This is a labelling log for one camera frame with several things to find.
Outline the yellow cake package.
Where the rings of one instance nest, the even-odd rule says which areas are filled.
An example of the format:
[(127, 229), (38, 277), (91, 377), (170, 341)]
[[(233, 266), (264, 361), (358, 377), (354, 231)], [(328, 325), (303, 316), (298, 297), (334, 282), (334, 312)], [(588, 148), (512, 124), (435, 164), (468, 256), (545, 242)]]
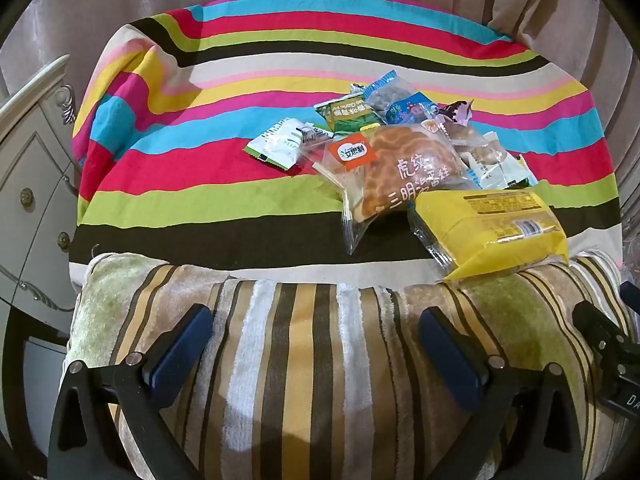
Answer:
[(561, 223), (529, 190), (424, 192), (408, 218), (445, 282), (568, 261)]

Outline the white cookie packet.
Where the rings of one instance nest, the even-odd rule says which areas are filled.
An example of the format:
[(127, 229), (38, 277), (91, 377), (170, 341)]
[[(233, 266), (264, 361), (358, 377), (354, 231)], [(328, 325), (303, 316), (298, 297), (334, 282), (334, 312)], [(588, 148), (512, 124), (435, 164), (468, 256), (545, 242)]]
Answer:
[(528, 188), (538, 183), (522, 155), (512, 155), (488, 132), (462, 146), (461, 159), (468, 165), (477, 185), (485, 191)]

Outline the tiger-pattern sandwich cake pack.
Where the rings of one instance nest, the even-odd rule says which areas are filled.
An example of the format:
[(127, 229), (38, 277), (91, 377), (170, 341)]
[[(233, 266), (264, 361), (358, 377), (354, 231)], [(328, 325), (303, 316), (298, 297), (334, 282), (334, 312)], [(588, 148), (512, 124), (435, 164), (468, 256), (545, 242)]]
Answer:
[(437, 126), (382, 126), (314, 141), (303, 156), (341, 195), (349, 255), (375, 219), (406, 209), (419, 194), (476, 188), (471, 170)]

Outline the white green snack packet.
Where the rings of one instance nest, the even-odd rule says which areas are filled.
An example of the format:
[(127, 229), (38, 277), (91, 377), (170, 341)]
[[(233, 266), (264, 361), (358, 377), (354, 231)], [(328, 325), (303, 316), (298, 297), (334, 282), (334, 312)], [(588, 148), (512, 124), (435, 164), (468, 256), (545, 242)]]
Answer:
[(288, 171), (297, 164), (305, 144), (333, 137), (334, 133), (326, 128), (287, 117), (250, 140), (243, 152), (260, 162)]

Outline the green pea snack bag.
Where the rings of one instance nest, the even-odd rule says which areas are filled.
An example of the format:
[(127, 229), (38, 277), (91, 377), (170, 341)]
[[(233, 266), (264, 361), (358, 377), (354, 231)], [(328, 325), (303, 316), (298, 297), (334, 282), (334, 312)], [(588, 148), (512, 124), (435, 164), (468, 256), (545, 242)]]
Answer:
[(361, 92), (314, 104), (314, 110), (326, 121), (332, 132), (342, 136), (384, 125), (383, 119), (363, 99)]

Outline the white ornate cabinet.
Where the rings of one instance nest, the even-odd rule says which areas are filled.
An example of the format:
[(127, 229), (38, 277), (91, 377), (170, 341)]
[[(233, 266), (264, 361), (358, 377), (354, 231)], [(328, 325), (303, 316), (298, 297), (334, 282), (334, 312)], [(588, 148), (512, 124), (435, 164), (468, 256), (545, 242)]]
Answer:
[(76, 292), (68, 251), (77, 165), (68, 58), (40, 68), (1, 107), (1, 430), (45, 451)]

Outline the colourful striped table cloth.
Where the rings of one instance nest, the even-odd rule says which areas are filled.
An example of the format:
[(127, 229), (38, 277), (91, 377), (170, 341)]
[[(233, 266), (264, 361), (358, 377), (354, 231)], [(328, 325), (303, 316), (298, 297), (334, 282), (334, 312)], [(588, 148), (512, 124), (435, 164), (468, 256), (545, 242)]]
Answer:
[(108, 40), (73, 131), (82, 169), (70, 276), (132, 252), (217, 270), (299, 268), (317, 281), (428, 271), (404, 205), (436, 178), (402, 152), (386, 217), (346, 252), (342, 198), (296, 155), (368, 146), (359, 89), (407, 81), (423, 102), (524, 162), (572, 254), (622, 255), (612, 159), (589, 90), (488, 27), (406, 0), (220, 0), (140, 18)]

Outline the pink purple snack wrapper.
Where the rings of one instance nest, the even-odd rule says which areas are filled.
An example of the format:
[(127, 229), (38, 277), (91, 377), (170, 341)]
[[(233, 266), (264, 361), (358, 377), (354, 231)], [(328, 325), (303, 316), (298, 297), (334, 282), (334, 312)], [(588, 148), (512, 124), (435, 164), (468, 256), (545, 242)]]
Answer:
[(456, 101), (440, 106), (436, 113), (436, 122), (441, 126), (451, 122), (466, 127), (473, 115), (472, 104), (472, 101)]

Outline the blue clear snack bag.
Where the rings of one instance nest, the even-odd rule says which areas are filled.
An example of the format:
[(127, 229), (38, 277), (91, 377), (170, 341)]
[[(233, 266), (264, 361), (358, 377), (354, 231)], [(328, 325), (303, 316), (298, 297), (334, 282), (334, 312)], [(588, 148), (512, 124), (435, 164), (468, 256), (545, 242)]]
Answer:
[(420, 124), (433, 119), (438, 106), (410, 82), (391, 70), (363, 90), (363, 99), (386, 125)]

